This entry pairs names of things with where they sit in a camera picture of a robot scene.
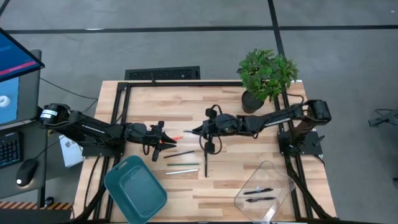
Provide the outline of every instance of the gray carpet floor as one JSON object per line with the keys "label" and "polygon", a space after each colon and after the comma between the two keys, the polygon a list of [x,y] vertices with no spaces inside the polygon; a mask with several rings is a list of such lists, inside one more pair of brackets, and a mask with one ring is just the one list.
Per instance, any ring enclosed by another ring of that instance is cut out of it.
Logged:
{"label": "gray carpet floor", "polygon": [[[275,8],[280,26],[398,24],[398,2],[393,0],[275,0]],[[271,25],[265,0],[10,0],[0,17],[5,30]],[[237,79],[246,52],[276,50],[271,30],[66,30],[12,36],[28,49],[43,51],[42,77],[86,96],[98,96],[103,80],[122,80],[126,69],[199,65],[202,79]],[[281,36],[308,98],[323,99],[330,107],[333,120],[318,131],[326,136],[322,147],[338,216],[397,223],[398,189],[392,178],[398,177],[398,129],[389,124],[370,128],[368,119],[377,116],[377,108],[398,109],[398,29],[285,30]],[[76,110],[91,103],[41,83],[40,106],[52,102]],[[74,201],[81,167],[52,164],[57,178],[48,180],[47,195]],[[34,201],[35,194],[8,200]]]}

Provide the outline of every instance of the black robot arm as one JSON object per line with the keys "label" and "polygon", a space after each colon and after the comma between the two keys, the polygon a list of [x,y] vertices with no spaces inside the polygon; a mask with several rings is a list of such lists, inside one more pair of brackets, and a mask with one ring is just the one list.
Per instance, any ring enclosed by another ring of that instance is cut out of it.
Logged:
{"label": "black robot arm", "polygon": [[52,103],[44,106],[40,122],[43,128],[56,130],[77,142],[83,152],[85,146],[112,149],[129,141],[142,144],[145,155],[149,154],[149,147],[153,147],[152,160],[156,162],[160,151],[176,146],[162,130],[164,121],[151,125],[148,131],[142,123],[108,124],[71,110],[67,105]]}
{"label": "black robot arm", "polygon": [[[219,108],[219,114],[215,110],[216,107]],[[305,103],[294,104],[289,108],[262,116],[237,115],[235,117],[222,113],[220,107],[214,105],[206,109],[206,116],[209,119],[191,132],[208,140],[204,150],[210,154],[215,153],[215,145],[212,143],[212,138],[215,136],[241,135],[257,138],[257,135],[266,127],[290,120],[301,120],[302,122],[291,130],[292,134],[289,137],[290,144],[297,145],[315,126],[325,125],[331,120],[328,105],[322,100],[308,100]]]}

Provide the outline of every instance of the wooden table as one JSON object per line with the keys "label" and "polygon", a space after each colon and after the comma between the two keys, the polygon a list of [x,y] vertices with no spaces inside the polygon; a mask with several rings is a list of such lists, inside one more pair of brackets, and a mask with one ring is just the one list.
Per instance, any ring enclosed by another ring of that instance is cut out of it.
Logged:
{"label": "wooden table", "polygon": [[[117,81],[103,82],[95,114],[96,119],[108,123],[111,121],[117,85]],[[279,153],[276,137],[278,127],[273,126],[264,129],[256,140],[243,136],[222,138],[222,152],[218,155],[208,156],[208,178],[205,178],[204,174],[204,157],[198,143],[198,136],[183,133],[183,130],[190,130],[201,125],[202,121],[207,119],[205,109],[213,104],[220,105],[224,113],[244,114],[241,109],[241,95],[244,88],[233,86],[152,86],[133,87],[131,91],[127,122],[145,123],[149,126],[150,124],[157,124],[158,121],[165,121],[164,131],[169,136],[183,136],[183,139],[178,141],[176,148],[161,152],[157,162],[151,161],[152,150],[150,155],[145,156],[141,145],[133,143],[126,145],[122,160],[131,155],[140,156],[167,191],[168,200],[165,207],[151,222],[249,221],[235,207],[234,197],[262,161],[271,161],[277,167],[285,169],[284,158]],[[288,93],[305,97],[303,83],[292,84]],[[122,93],[119,112],[123,107],[123,99],[124,92]],[[290,104],[299,103],[300,98],[290,96],[289,101]],[[275,111],[274,104],[266,101],[264,106],[254,114],[261,115],[273,111]],[[195,150],[195,153],[163,158],[190,150]],[[88,178],[94,161],[94,157],[87,158],[84,161],[74,204],[76,215],[83,210]],[[171,162],[199,162],[200,165],[168,167],[167,163]],[[314,156],[302,156],[302,162],[309,191],[326,212],[335,216],[335,208],[323,164]],[[99,160],[95,168],[88,192],[88,201],[91,200],[98,189],[102,163],[103,158]],[[174,170],[196,168],[199,168],[199,172],[179,175],[165,174]],[[101,204],[100,218],[104,217],[107,198],[108,193],[106,192]],[[302,194],[299,190],[298,198],[301,214],[304,217],[305,209]],[[294,220],[290,194],[276,213],[274,220]],[[113,205],[111,221],[126,221],[116,204]]]}

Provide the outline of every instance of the keyboard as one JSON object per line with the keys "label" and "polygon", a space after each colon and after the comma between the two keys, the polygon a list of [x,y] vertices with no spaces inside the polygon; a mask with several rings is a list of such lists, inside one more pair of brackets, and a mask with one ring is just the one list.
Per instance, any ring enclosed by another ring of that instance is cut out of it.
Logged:
{"label": "keyboard", "polygon": [[197,80],[200,67],[147,68],[126,70],[125,80]]}
{"label": "keyboard", "polygon": [[22,161],[21,133],[0,135],[0,169]]}

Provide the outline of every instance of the clear plastic container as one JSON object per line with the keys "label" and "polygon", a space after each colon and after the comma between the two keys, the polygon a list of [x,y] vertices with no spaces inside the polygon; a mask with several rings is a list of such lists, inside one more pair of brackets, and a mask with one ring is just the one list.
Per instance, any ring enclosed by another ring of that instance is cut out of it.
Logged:
{"label": "clear plastic container", "polygon": [[[235,205],[253,223],[268,224],[294,187],[295,184],[286,171],[277,169],[269,161],[264,161],[254,171],[253,175],[235,197]],[[244,194],[245,192],[268,188],[273,190],[255,194]],[[247,201],[247,199],[264,197],[274,197],[275,199],[258,200],[257,202]]]}

